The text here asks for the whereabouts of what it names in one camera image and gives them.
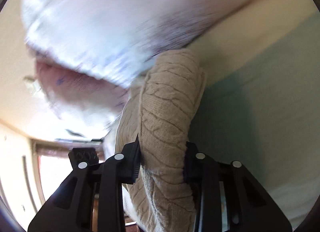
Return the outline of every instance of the white pillow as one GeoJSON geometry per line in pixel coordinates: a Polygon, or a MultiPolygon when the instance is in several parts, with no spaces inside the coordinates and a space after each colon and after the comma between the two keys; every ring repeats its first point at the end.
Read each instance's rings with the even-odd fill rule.
{"type": "Polygon", "coordinates": [[[128,87],[248,0],[22,0],[26,42],[69,69],[128,87]]]}

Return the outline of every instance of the black bracket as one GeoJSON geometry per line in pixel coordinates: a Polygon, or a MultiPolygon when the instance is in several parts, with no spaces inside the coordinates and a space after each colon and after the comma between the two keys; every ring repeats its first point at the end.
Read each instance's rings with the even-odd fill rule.
{"type": "Polygon", "coordinates": [[[184,180],[197,188],[194,232],[222,231],[221,181],[229,232],[292,232],[278,205],[239,161],[218,163],[187,142],[184,180]]]}
{"type": "Polygon", "coordinates": [[[99,163],[93,148],[74,148],[69,159],[72,172],[35,215],[28,232],[92,231],[93,200],[97,193],[98,231],[125,232],[121,184],[133,184],[138,177],[138,137],[104,163],[99,163]]]}

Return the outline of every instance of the pink fabric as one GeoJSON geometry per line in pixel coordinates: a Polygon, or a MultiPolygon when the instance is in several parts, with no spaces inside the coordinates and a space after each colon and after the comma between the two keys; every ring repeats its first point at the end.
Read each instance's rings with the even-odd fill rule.
{"type": "Polygon", "coordinates": [[[128,100],[126,89],[45,62],[36,61],[36,74],[66,128],[89,138],[104,137],[128,100]]]}

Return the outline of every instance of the clamp jaw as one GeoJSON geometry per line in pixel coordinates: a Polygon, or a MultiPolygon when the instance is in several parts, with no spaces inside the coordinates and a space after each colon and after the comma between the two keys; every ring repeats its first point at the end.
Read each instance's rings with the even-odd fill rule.
{"type": "Polygon", "coordinates": [[[125,232],[121,186],[133,184],[138,177],[138,138],[104,163],[99,163],[93,148],[74,148],[69,159],[72,172],[35,215],[28,232],[92,231],[93,200],[97,193],[98,231],[125,232]]]}
{"type": "Polygon", "coordinates": [[[292,232],[286,216],[239,161],[218,163],[187,142],[185,182],[196,188],[194,232],[222,231],[220,182],[223,182],[228,232],[292,232]]]}

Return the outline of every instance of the white rivet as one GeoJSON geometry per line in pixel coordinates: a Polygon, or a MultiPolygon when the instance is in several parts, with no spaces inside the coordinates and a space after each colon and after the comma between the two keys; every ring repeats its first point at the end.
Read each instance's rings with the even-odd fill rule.
{"type": "Polygon", "coordinates": [[[204,159],[205,158],[205,154],[204,153],[197,153],[196,154],[196,158],[197,159],[204,159]]]}
{"type": "Polygon", "coordinates": [[[235,168],[240,168],[242,166],[242,163],[240,163],[239,161],[233,161],[232,162],[232,165],[235,167],[235,168]]]}
{"type": "Polygon", "coordinates": [[[116,154],[115,155],[115,159],[116,160],[122,160],[124,158],[124,155],[123,154],[116,154]]]}
{"type": "Polygon", "coordinates": [[[87,164],[86,162],[81,162],[81,163],[78,164],[78,167],[79,167],[80,169],[84,169],[84,168],[86,168],[87,166],[88,166],[88,164],[87,164]]]}

